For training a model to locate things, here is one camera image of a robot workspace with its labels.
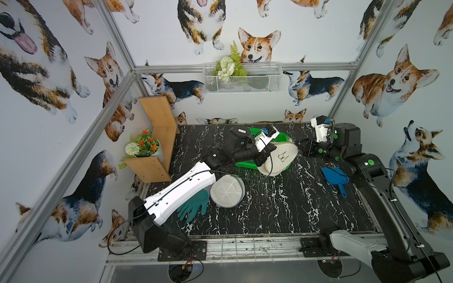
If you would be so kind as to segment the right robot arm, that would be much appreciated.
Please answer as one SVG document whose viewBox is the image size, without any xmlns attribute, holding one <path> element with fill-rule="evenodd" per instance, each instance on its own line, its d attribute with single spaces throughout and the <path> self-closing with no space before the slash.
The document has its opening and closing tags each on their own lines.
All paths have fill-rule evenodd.
<svg viewBox="0 0 453 283">
<path fill-rule="evenodd" d="M 362 152 L 361 130 L 351 123 L 334 123 L 325 116 L 313 118 L 314 138 L 297 146 L 307 158 L 335 162 L 337 176 L 349 178 L 374 214 L 386 244 L 375 245 L 345 230 L 326 235 L 333 249 L 344 252 L 373 269 L 383 283 L 411 283 L 450 266 L 447 256 L 435 252 L 405 212 L 394 194 L 386 167 L 374 154 Z"/>
</svg>

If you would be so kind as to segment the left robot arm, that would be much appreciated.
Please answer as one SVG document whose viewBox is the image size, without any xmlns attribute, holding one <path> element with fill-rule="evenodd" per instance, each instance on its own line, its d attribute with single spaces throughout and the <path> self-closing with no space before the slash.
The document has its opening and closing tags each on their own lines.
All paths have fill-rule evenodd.
<svg viewBox="0 0 453 283">
<path fill-rule="evenodd" d="M 234 126 L 222 143 L 178 180 L 146 199 L 130 200 L 128 221 L 141 250 L 149 253 L 163 248 L 178 255 L 188 254 L 192 242 L 182 231 L 167 226 L 168 218 L 199 191 L 213 185 L 222 167 L 249 160 L 263 165 L 275 150 L 271 142 L 279 134 L 273 125 L 266 125 L 256 136 L 248 127 Z"/>
</svg>

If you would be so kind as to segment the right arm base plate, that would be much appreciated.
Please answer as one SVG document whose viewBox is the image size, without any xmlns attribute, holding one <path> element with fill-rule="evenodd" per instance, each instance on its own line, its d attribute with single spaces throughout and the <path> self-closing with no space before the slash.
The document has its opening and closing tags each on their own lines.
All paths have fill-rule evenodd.
<svg viewBox="0 0 453 283">
<path fill-rule="evenodd" d="M 341 257 L 349 256 L 349 254 L 338 251 L 328 243 L 327 240 L 321 240 L 317 238 L 300 238 L 300 249 L 299 251 L 304 254 L 305 257 L 332 257 L 335 253 L 339 253 Z"/>
</svg>

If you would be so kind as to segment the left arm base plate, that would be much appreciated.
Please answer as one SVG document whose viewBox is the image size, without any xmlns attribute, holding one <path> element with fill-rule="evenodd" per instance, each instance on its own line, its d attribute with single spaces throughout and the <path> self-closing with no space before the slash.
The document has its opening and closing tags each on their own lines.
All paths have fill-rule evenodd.
<svg viewBox="0 0 453 283">
<path fill-rule="evenodd" d="M 207 241 L 194 241 L 192 245 L 181 253 L 171 252 L 166 249 L 159 249 L 158 262 L 187 261 L 192 259 L 206 260 Z"/>
</svg>

